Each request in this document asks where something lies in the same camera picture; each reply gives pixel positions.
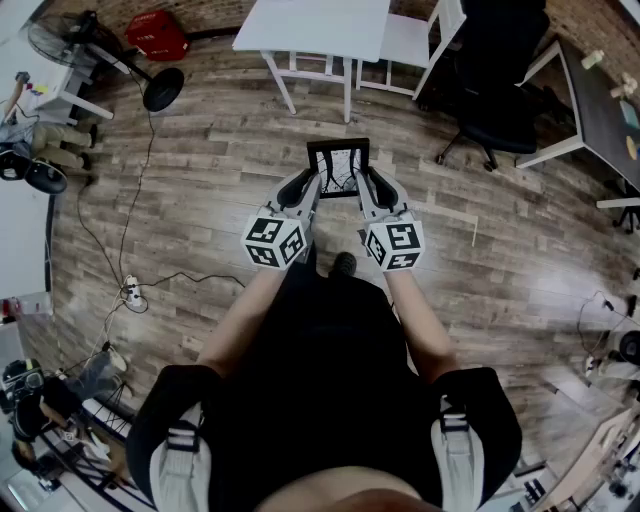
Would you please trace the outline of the black office chair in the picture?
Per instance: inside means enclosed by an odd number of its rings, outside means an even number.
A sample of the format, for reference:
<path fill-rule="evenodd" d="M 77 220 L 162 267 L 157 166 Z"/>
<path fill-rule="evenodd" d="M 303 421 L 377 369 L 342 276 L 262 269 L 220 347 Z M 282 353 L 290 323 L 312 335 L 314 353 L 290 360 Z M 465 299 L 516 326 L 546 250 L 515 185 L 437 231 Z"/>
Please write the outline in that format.
<path fill-rule="evenodd" d="M 459 132 L 436 158 L 442 165 L 454 144 L 467 138 L 497 168 L 496 150 L 536 151 L 534 115 L 519 86 L 549 28 L 546 0 L 463 0 L 462 47 L 454 59 L 453 114 Z"/>

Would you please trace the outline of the person's right grey shoe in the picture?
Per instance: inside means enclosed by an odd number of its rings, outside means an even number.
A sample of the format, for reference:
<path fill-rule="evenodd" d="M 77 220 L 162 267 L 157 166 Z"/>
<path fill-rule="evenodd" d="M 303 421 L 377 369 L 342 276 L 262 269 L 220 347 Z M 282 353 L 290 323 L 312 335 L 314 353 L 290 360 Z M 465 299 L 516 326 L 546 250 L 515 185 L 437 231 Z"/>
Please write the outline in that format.
<path fill-rule="evenodd" d="M 329 272 L 330 277 L 346 276 L 354 277 L 357 270 L 357 260 L 355 256 L 349 252 L 339 253 Z"/>

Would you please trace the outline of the black floor fan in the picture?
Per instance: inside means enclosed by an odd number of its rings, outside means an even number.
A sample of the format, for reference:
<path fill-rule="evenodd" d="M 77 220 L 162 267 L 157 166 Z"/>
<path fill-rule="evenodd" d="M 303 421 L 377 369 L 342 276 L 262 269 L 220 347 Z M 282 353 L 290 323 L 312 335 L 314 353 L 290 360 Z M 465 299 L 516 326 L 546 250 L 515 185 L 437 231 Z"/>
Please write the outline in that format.
<path fill-rule="evenodd" d="M 168 107 L 180 94 L 184 74 L 168 68 L 150 76 L 125 55 L 119 39 L 98 21 L 94 11 L 80 14 L 45 15 L 27 30 L 33 50 L 51 62 L 70 69 L 87 69 L 92 60 L 133 73 L 146 81 L 143 105 L 149 112 Z"/>

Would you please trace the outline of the person's left forearm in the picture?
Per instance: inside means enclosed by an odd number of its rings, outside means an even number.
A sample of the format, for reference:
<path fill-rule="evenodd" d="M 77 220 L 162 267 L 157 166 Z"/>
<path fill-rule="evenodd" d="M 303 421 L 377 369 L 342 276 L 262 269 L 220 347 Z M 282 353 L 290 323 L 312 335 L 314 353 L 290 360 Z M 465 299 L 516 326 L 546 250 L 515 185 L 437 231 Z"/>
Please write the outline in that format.
<path fill-rule="evenodd" d="M 221 377 L 231 374 L 256 337 L 285 277 L 284 271 L 260 269 L 203 344 L 197 363 Z"/>

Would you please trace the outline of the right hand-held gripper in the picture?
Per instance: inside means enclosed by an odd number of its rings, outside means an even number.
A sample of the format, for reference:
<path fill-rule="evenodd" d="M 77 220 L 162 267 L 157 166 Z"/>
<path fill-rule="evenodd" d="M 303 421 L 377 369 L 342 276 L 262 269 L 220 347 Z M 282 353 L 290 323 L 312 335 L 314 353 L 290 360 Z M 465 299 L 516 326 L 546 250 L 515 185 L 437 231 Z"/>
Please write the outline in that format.
<path fill-rule="evenodd" d="M 373 167 L 356 172 L 355 178 L 367 254 L 383 272 L 415 267 L 424 253 L 424 230 L 408 206 L 406 190 Z"/>

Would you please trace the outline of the person's black clothing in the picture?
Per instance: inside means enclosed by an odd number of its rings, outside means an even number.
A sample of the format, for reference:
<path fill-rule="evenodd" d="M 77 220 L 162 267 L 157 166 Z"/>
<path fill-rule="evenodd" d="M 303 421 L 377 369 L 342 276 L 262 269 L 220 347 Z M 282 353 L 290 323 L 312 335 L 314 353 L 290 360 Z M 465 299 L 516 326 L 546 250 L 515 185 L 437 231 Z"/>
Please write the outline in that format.
<path fill-rule="evenodd" d="M 233 372 L 159 374 L 127 438 L 160 512 L 476 512 L 522 433 L 496 372 L 418 374 L 388 285 L 294 264 Z"/>

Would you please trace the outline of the white wooden chair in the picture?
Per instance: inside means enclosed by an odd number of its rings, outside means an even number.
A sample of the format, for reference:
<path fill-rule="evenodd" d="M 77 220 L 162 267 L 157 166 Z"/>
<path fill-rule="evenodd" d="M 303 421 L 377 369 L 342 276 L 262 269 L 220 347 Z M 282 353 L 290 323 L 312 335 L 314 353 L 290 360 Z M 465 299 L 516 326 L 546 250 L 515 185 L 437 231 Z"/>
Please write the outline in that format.
<path fill-rule="evenodd" d="M 363 61 L 357 61 L 355 88 L 377 89 L 410 96 L 416 100 L 437 61 L 454 40 L 467 16 L 462 0 L 438 0 L 427 21 L 389 14 L 387 16 L 380 60 L 387 63 L 384 83 L 362 78 Z M 400 63 L 421 68 L 423 74 L 414 89 L 392 84 L 392 66 Z"/>

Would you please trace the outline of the red plastic crate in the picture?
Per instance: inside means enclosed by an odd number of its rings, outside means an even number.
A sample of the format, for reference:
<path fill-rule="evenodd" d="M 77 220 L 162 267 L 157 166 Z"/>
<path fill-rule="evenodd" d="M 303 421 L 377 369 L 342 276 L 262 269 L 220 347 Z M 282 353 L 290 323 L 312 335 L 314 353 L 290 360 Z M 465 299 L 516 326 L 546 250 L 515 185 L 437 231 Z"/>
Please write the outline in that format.
<path fill-rule="evenodd" d="M 190 45 L 181 26 L 165 10 L 135 16 L 125 35 L 128 43 L 151 61 L 182 60 Z"/>

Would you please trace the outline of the black framed picture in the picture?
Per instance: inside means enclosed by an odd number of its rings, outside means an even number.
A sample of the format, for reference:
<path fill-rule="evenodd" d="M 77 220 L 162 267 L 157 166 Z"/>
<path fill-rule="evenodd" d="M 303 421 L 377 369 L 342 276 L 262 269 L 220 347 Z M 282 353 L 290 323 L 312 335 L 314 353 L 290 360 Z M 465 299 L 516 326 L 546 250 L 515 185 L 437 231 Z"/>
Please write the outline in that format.
<path fill-rule="evenodd" d="M 310 169 L 320 175 L 320 198 L 358 195 L 356 174 L 369 167 L 368 138 L 332 139 L 307 143 Z"/>

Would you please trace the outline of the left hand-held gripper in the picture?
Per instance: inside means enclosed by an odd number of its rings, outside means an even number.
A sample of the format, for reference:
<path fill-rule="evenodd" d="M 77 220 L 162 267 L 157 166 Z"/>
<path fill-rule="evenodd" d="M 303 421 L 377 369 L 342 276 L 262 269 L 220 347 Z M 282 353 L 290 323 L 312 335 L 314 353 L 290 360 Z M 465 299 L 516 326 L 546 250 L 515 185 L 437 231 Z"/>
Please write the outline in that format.
<path fill-rule="evenodd" d="M 258 213 L 249 217 L 241 237 L 254 265 L 284 271 L 306 261 L 321 187 L 321 176 L 305 169 L 270 190 Z"/>

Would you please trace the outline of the person's right forearm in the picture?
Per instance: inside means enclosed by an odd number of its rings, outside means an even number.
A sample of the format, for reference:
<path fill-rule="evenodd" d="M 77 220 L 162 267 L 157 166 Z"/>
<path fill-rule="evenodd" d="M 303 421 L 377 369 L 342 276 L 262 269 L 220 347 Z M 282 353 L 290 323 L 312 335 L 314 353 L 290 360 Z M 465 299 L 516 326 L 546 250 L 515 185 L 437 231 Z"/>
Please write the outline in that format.
<path fill-rule="evenodd" d="M 454 344 L 409 270 L 384 274 L 409 353 L 420 377 L 433 383 L 459 368 Z"/>

